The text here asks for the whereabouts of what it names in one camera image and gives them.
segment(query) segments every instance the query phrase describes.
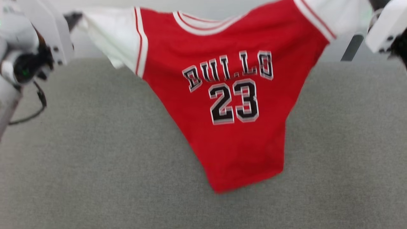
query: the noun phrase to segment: sleeve trim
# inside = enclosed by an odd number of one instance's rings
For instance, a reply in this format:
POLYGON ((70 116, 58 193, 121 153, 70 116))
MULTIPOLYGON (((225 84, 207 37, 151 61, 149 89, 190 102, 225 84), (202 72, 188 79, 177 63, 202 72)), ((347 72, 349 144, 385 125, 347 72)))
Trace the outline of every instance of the sleeve trim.
POLYGON ((134 12, 135 12, 135 17, 136 17, 136 30, 140 37, 140 49, 139 49, 139 53, 138 53, 138 59, 136 62, 135 74, 138 75, 140 78, 143 78, 146 61, 147 61, 147 52, 148 52, 149 41, 144 32, 143 20, 141 17, 140 7, 136 7, 134 12))
POLYGON ((301 13, 331 42, 337 38, 326 23, 311 9, 304 0, 294 0, 301 13))

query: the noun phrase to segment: red jersey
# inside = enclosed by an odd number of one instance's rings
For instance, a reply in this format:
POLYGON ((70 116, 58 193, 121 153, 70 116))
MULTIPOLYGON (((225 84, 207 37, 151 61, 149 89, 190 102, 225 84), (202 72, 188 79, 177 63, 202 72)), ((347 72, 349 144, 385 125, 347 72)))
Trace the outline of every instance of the red jersey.
POLYGON ((113 65, 125 64, 149 84, 213 189, 224 192, 283 170, 286 119, 336 38, 328 25, 335 22, 315 5, 281 0, 222 21, 139 7, 95 9, 85 11, 82 28, 113 65))

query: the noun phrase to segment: black cable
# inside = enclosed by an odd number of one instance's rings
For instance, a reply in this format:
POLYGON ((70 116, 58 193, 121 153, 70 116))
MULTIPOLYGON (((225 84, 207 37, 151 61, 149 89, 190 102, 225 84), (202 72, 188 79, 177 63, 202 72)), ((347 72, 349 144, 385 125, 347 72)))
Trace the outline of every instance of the black cable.
POLYGON ((34 85, 35 85, 35 86, 37 87, 37 89, 38 89, 37 95, 38 95, 39 100, 41 101, 42 108, 41 108, 39 111, 37 111, 36 113, 34 113, 33 115, 31 115, 31 116, 29 116, 29 117, 27 117, 27 118, 10 122, 10 123, 9 123, 10 126, 17 125, 17 124, 22 124, 22 123, 28 122, 28 121, 30 121, 30 120, 32 120, 32 119, 38 117, 38 116, 45 110, 45 108, 47 107, 47 100, 46 100, 46 98, 45 98, 44 91, 41 89, 41 87, 40 87, 40 86, 37 84, 37 82, 35 82, 35 81, 34 81, 34 85))

